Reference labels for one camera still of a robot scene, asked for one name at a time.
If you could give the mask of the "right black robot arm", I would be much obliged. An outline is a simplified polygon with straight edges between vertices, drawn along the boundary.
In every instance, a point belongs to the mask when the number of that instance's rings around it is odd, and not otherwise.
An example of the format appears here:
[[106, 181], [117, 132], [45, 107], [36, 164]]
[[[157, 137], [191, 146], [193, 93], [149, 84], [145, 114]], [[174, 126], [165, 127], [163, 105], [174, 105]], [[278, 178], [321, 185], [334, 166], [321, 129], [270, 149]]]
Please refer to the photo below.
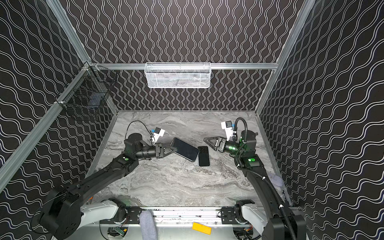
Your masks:
[[214, 151], [229, 153], [248, 181], [252, 184], [264, 210], [247, 201], [237, 202], [237, 221], [249, 223], [254, 235], [263, 240], [304, 240], [306, 222], [296, 215], [281, 198], [272, 184], [265, 166], [256, 154], [257, 133], [242, 131], [239, 142], [228, 141], [223, 137], [204, 138]]

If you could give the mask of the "black phone screen up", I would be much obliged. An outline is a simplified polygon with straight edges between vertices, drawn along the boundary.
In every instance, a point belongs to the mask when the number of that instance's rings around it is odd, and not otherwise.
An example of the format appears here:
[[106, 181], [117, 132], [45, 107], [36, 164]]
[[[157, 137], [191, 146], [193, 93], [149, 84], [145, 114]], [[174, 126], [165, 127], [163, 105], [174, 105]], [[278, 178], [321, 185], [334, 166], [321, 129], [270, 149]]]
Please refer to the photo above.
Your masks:
[[195, 162], [199, 155], [199, 149], [197, 147], [194, 147], [179, 138], [173, 138], [171, 146], [177, 149], [175, 154], [190, 162]]

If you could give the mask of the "light teal phone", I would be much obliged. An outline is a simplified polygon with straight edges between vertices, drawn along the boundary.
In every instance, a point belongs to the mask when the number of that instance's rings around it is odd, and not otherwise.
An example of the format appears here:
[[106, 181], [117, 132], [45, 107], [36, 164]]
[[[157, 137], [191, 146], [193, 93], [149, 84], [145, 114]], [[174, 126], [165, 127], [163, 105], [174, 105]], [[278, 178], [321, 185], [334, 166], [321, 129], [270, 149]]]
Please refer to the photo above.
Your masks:
[[209, 167], [210, 166], [210, 155], [209, 148], [206, 146], [198, 147], [199, 149], [199, 166]]

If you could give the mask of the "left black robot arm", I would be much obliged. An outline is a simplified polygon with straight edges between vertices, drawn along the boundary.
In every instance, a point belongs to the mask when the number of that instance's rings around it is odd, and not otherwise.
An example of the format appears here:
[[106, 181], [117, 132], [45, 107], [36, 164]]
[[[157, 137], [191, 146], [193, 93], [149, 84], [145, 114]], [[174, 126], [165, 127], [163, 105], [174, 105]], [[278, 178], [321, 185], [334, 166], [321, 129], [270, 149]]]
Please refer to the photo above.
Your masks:
[[109, 184], [132, 173], [142, 159], [164, 158], [178, 149], [163, 143], [147, 144], [141, 134], [134, 133], [124, 140], [125, 149], [107, 166], [84, 180], [66, 187], [50, 190], [37, 223], [58, 240], [64, 240], [88, 218], [82, 206]]

